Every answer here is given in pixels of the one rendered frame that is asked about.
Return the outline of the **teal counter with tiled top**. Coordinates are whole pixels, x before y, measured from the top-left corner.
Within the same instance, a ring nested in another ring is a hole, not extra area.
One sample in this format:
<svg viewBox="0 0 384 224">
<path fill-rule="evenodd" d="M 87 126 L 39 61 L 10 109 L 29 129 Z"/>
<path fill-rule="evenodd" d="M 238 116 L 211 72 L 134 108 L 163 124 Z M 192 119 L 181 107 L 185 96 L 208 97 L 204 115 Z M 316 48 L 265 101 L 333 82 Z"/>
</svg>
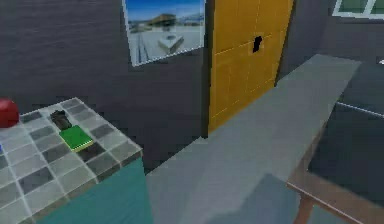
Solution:
<svg viewBox="0 0 384 224">
<path fill-rule="evenodd" d="M 74 152 L 51 114 L 93 144 Z M 154 224 L 142 148 L 75 97 L 0 128 L 0 224 Z"/>
</svg>

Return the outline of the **brown table with dark top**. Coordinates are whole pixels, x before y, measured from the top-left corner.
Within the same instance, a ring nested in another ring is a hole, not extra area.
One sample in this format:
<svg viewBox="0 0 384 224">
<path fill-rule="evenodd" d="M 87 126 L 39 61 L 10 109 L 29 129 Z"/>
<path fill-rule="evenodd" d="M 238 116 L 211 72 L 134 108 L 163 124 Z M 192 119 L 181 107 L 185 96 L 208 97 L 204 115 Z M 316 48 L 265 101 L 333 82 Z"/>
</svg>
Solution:
<svg viewBox="0 0 384 224">
<path fill-rule="evenodd" d="M 384 63 L 363 63 L 287 180 L 294 224 L 319 206 L 349 224 L 384 224 Z"/>
</svg>

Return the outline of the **green book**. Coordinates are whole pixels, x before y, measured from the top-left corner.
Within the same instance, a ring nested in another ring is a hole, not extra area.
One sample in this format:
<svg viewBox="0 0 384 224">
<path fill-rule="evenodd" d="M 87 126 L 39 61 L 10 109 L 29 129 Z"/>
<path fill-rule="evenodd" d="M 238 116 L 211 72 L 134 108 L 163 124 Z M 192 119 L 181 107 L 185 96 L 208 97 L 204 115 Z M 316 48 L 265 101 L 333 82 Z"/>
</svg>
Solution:
<svg viewBox="0 0 384 224">
<path fill-rule="evenodd" d="M 94 143 L 93 139 L 78 125 L 60 131 L 59 135 L 73 152 L 81 151 Z"/>
</svg>

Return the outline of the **framed landscape picture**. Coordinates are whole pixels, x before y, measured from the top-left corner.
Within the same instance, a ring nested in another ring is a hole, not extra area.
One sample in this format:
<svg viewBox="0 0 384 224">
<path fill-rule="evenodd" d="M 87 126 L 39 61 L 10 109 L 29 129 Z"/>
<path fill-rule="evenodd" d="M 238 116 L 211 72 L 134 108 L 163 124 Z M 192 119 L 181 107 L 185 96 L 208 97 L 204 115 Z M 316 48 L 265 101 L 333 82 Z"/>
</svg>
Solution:
<svg viewBox="0 0 384 224">
<path fill-rule="evenodd" d="M 204 46 L 206 0 L 121 0 L 133 67 Z"/>
</svg>

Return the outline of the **red apple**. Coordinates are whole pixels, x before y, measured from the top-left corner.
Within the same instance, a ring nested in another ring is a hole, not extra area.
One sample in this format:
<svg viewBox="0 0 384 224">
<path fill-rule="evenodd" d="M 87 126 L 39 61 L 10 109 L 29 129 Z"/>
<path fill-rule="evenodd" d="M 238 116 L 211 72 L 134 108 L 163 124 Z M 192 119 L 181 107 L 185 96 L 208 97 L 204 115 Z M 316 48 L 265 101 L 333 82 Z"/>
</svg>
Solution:
<svg viewBox="0 0 384 224">
<path fill-rule="evenodd" d="M 19 122 L 17 104 L 9 98 L 0 98 L 0 128 L 10 128 Z"/>
</svg>

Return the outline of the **white framed window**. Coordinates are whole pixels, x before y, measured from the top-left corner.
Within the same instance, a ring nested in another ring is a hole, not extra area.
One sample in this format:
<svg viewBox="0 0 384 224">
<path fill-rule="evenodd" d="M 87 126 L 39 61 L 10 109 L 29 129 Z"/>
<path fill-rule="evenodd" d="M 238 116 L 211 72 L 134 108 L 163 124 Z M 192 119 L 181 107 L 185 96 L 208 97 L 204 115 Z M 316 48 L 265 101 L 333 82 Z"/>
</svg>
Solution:
<svg viewBox="0 0 384 224">
<path fill-rule="evenodd" d="M 384 20 L 384 0 L 336 0 L 333 16 Z"/>
</svg>

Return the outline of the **small black object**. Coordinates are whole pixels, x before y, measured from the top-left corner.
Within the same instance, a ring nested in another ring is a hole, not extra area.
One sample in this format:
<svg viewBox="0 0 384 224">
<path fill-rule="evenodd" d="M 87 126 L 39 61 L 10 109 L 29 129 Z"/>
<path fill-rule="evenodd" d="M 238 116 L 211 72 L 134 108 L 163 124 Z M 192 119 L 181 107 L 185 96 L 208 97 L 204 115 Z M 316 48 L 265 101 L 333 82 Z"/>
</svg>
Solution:
<svg viewBox="0 0 384 224">
<path fill-rule="evenodd" d="M 64 110 L 55 110 L 51 115 L 50 118 L 52 122 L 60 129 L 60 130 L 66 130 L 68 128 L 72 127 L 71 122 L 68 120 L 66 113 Z"/>
</svg>

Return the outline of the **yellow room door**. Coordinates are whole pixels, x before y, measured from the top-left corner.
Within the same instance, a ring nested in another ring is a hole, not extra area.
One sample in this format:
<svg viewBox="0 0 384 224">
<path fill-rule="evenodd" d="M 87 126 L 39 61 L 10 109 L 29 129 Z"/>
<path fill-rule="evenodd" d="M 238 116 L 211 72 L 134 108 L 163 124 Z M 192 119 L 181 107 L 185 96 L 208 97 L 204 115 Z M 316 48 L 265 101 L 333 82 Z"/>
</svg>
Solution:
<svg viewBox="0 0 384 224">
<path fill-rule="evenodd" d="M 294 2 L 214 0 L 210 132 L 273 87 Z"/>
</svg>

